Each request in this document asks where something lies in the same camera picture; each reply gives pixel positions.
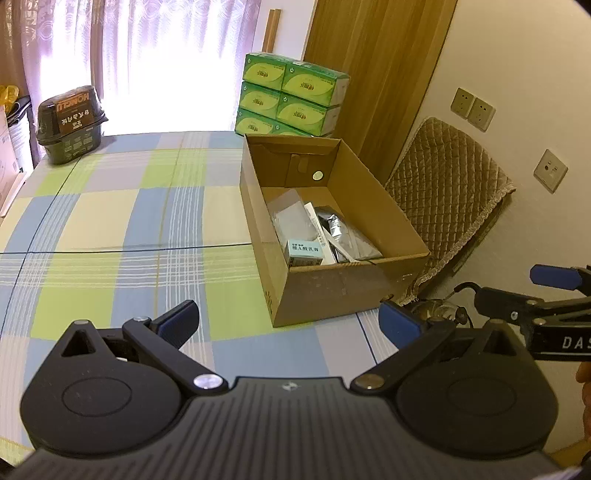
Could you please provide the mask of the person's hand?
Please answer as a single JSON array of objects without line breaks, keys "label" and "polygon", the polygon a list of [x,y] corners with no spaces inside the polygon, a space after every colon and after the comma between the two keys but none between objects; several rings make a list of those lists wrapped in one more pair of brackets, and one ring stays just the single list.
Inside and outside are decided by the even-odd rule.
[{"label": "person's hand", "polygon": [[584,405],[583,429],[585,439],[591,437],[591,363],[582,362],[576,373],[576,381],[582,386],[581,396]]}]

